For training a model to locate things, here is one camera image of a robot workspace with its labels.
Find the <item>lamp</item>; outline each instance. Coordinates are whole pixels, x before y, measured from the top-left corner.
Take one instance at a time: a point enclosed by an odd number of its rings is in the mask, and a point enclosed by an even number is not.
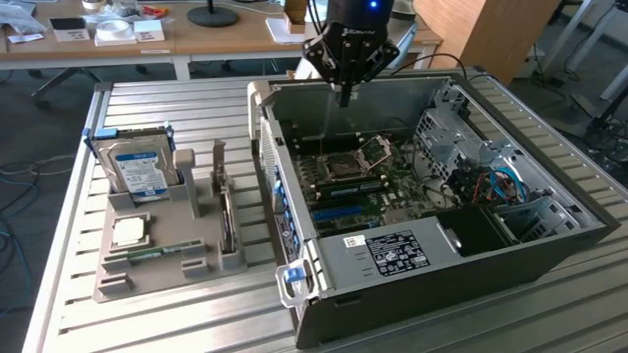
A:
[[[207,6],[188,11],[188,20],[203,27],[227,27],[240,19],[237,13],[224,7],[215,7],[213,0],[207,0]]]

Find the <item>slatted metal surface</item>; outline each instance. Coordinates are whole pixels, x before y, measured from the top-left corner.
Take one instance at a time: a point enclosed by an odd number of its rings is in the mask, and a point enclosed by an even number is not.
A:
[[[116,84],[103,94],[104,126],[169,120],[177,148],[193,148],[195,177],[212,165],[212,140],[227,142],[248,271],[104,304],[91,300],[108,181],[91,157],[77,196],[45,352],[291,352],[292,321],[279,302],[273,253],[247,139],[245,86],[253,79]],[[620,220],[627,191],[583,158],[491,79],[473,86],[556,165]],[[501,132],[472,113],[489,138]],[[316,349],[339,352],[612,352],[628,343],[628,223],[535,283]]]

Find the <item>small box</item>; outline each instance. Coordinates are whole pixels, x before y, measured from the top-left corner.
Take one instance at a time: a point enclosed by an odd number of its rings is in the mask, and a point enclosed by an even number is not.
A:
[[[285,0],[284,20],[285,29],[292,35],[305,33],[305,8],[308,0]]]
[[[55,36],[60,42],[89,40],[89,33],[83,18],[51,18]]]
[[[133,23],[133,31],[136,32],[136,39],[139,42],[156,42],[159,40],[165,40],[160,20],[136,21]]]

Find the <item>white sticker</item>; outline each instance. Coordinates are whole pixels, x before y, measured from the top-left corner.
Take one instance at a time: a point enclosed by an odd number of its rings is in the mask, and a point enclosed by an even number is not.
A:
[[[29,42],[32,40],[43,39],[43,35],[39,33],[36,35],[11,35],[8,36],[11,43],[23,43]]]
[[[141,54],[169,54],[168,49],[144,49]]]
[[[364,235],[356,235],[355,237],[347,237],[344,240],[344,245],[348,248],[352,248],[353,246],[360,246],[367,244],[367,241],[364,240]]]
[[[153,196],[168,188],[164,172],[155,166],[157,153],[133,153],[116,156],[117,167],[127,183],[128,192],[137,196]]]

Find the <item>hard drive label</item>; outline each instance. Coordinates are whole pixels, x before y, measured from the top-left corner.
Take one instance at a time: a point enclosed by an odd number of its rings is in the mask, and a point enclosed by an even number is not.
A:
[[[153,196],[165,192],[164,173],[156,167],[157,153],[132,153],[116,156],[117,167],[127,183],[128,192],[137,196]]]
[[[429,265],[409,230],[367,239],[367,246],[383,276],[400,274]]]

